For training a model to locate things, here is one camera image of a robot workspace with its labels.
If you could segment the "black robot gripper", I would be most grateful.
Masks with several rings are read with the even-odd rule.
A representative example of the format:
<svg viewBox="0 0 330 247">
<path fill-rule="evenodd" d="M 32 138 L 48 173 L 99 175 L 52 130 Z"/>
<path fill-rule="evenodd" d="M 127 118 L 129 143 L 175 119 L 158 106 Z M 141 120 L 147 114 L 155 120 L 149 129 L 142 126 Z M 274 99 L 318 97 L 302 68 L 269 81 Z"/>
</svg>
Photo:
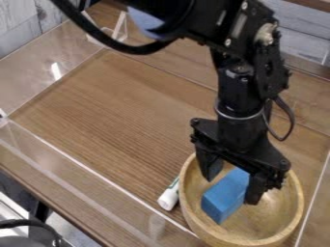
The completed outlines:
<svg viewBox="0 0 330 247">
<path fill-rule="evenodd" d="M 225 161 L 249 175 L 245 202 L 257 206 L 263 193 L 281 189 L 292 168 L 290 161 L 271 144 L 271 111 L 262 109 L 250 116 L 218 115 L 217 120 L 191 119 L 191 142 L 195 145 L 202 176 L 213 181 Z"/>
</svg>

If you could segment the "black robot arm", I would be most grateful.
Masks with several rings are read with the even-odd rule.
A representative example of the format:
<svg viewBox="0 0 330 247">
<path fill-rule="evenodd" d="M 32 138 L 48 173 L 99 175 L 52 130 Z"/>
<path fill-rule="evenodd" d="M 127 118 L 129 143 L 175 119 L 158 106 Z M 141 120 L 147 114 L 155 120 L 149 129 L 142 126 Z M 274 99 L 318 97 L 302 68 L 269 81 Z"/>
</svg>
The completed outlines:
<svg viewBox="0 0 330 247">
<path fill-rule="evenodd" d="M 255 205 L 281 188 L 290 161 L 273 146 L 273 106 L 292 114 L 280 94 L 290 70 L 280 52 L 276 12 L 261 0 L 125 0 L 131 18 L 159 41 L 190 39 L 210 49 L 218 73 L 214 120 L 194 118 L 202 175 L 213 180 L 229 161 L 249 173 L 243 201 Z"/>
</svg>

